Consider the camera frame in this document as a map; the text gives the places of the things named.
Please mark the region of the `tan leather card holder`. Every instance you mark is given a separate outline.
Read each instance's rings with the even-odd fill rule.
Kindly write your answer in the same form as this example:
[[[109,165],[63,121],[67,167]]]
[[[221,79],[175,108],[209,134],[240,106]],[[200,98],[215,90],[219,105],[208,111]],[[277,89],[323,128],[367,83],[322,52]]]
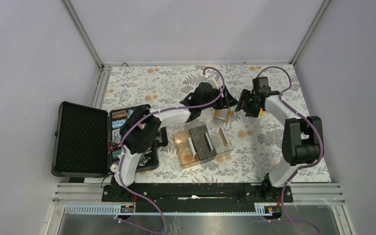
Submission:
[[[213,115],[213,120],[221,121],[223,123],[228,123],[233,115],[234,115],[234,112],[230,108],[215,110],[214,115]]]

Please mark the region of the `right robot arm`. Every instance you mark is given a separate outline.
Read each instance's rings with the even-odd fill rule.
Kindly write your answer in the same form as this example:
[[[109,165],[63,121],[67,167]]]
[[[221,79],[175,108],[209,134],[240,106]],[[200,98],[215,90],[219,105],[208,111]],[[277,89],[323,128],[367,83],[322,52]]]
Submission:
[[[282,159],[266,174],[261,188],[263,199],[273,202],[281,194],[280,187],[287,185],[299,169],[322,158],[322,121],[318,116],[305,117],[287,104],[280,92],[271,89],[267,77],[256,77],[252,83],[251,91],[241,92],[235,111],[254,118],[268,112],[284,127]]]

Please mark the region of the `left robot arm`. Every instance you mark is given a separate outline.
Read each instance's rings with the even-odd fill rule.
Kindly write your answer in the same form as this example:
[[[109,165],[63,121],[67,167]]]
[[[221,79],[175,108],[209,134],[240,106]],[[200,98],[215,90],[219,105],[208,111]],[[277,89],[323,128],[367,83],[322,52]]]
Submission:
[[[135,182],[140,156],[155,143],[161,128],[190,122],[207,108],[223,110],[237,104],[238,100],[225,86],[217,88],[209,82],[201,82],[174,107],[154,110],[148,104],[134,106],[133,113],[119,129],[121,154],[118,170],[111,180],[114,196],[120,201],[131,198],[130,185]]]

